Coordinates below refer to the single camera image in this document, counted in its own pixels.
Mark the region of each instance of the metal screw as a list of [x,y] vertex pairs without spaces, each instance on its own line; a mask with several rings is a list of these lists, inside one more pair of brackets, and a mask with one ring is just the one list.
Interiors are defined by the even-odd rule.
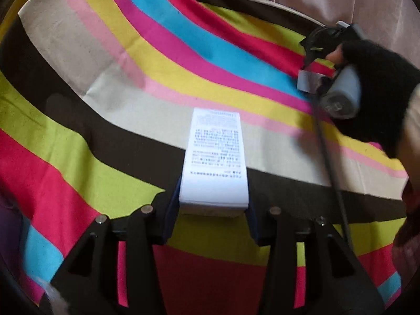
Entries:
[[269,210],[272,216],[279,216],[281,214],[281,208],[279,206],[270,207]]
[[324,225],[325,225],[326,220],[325,220],[325,218],[324,218],[324,217],[318,217],[318,218],[316,218],[316,222],[317,222],[319,225],[324,226]]
[[97,216],[97,217],[95,218],[95,221],[96,221],[98,224],[102,224],[102,223],[106,222],[106,216],[105,216],[105,215],[103,215],[103,214],[100,214],[99,216]]
[[153,206],[152,205],[143,205],[140,208],[140,210],[143,214],[150,214],[150,213],[153,212]]

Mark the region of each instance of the pink stripe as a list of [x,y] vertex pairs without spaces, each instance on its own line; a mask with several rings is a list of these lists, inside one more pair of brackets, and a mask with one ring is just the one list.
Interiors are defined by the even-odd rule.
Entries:
[[35,303],[39,304],[44,294],[44,290],[29,276],[27,276],[23,270],[20,271],[19,284],[28,297]]
[[98,213],[55,167],[3,130],[0,143],[3,185],[14,195],[33,227],[66,256]]
[[390,305],[392,305],[395,300],[398,298],[398,296],[401,295],[401,288],[399,288],[394,295],[391,296],[391,298],[388,300],[388,302],[385,304],[385,309],[388,309]]
[[[299,69],[303,66],[303,56],[301,54],[241,32],[216,13],[203,7],[196,0],[169,0],[169,2],[196,25],[253,54],[292,77],[297,77]],[[312,64],[312,70],[330,76],[334,72],[329,67],[317,62]]]
[[209,63],[178,37],[138,9],[131,0],[114,1],[126,19],[148,43],[186,70],[208,81],[265,97],[302,112],[310,113],[310,105],[304,100],[273,88],[253,83]]
[[[122,70],[127,76],[135,82],[142,91],[155,96],[156,98],[167,100],[172,103],[186,105],[190,107],[202,107],[209,109],[220,109],[226,111],[239,112],[242,121],[257,125],[270,131],[281,132],[292,137],[301,137],[304,134],[312,134],[299,128],[295,128],[286,125],[281,122],[270,120],[264,116],[253,114],[250,112],[243,111],[228,105],[219,104],[194,96],[189,96],[176,92],[170,88],[167,88],[158,82],[152,80],[150,77],[145,75],[141,69],[137,66],[133,59],[128,55],[125,49],[120,45],[118,40],[99,18],[99,16],[90,8],[89,4],[85,0],[67,0],[71,8],[75,10],[81,21],[84,23],[86,28],[96,37],[103,45],[103,47],[115,58],[116,62],[121,66]],[[349,148],[340,147],[335,142],[330,142],[330,147],[333,150],[341,151],[351,159],[363,163],[364,165],[373,167],[380,171],[383,171],[393,177],[406,177],[407,174],[403,170],[393,170],[386,167],[385,165],[368,158],[362,154],[359,154]]]
[[129,306],[127,299],[127,283],[125,279],[125,242],[118,242],[117,256],[117,296],[118,303],[125,307]]
[[375,148],[378,148],[379,150],[382,150],[382,147],[379,143],[375,143],[375,142],[369,142],[369,144],[371,146],[374,146]]

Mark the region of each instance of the finger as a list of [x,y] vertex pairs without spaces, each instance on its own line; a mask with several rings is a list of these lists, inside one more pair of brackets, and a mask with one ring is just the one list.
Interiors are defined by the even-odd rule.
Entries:
[[344,63],[344,56],[342,45],[338,45],[334,52],[331,52],[329,55],[325,57],[325,59],[329,60],[330,62],[340,65]]

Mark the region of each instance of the yellow stripe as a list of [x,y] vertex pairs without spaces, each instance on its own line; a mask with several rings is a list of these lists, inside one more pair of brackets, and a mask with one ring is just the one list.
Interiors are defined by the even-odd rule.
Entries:
[[[291,127],[313,132],[312,119],[308,114],[267,98],[207,81],[171,61],[139,36],[113,0],[87,0],[87,2],[127,50],[129,56],[153,80],[179,93],[230,105]],[[338,142],[341,146],[380,162],[388,168],[403,170],[398,160],[390,160],[379,149],[341,135],[331,124],[323,122],[323,128],[329,141]]]
[[[299,45],[299,42],[304,36],[295,31],[274,23],[263,21],[245,13],[213,6],[211,4],[201,3],[201,5],[216,13],[217,16],[240,32],[286,47],[287,49],[302,55],[305,53],[303,47]],[[317,62],[330,68],[334,67],[334,64],[328,60],[318,59]]]
[[[178,217],[174,233],[168,242],[172,247],[207,258],[267,265],[270,249],[255,245],[249,234],[245,216],[231,219],[180,214]],[[397,219],[350,224],[354,253],[360,256],[391,244],[403,222],[404,219]],[[339,225],[335,225],[335,228],[340,230]],[[304,255],[304,245],[298,243],[298,266],[305,265]]]
[[[33,107],[0,72],[0,128],[32,153],[58,169],[63,178],[97,211],[111,218],[126,216],[150,203],[161,191],[97,160],[85,140]],[[351,224],[356,254],[392,242],[403,219]],[[178,216],[169,245],[199,256],[237,263],[267,264],[268,247],[257,247],[245,216],[211,218]],[[304,265],[303,244],[298,265]]]
[[81,135],[32,106],[1,72],[0,128],[58,169],[90,206],[111,218],[149,204],[162,191],[100,162]]

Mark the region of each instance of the brown stripe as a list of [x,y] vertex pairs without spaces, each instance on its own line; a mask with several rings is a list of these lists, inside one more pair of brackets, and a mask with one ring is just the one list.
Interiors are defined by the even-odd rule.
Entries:
[[281,8],[250,0],[197,0],[214,6],[245,13],[308,36],[319,27],[316,23]]

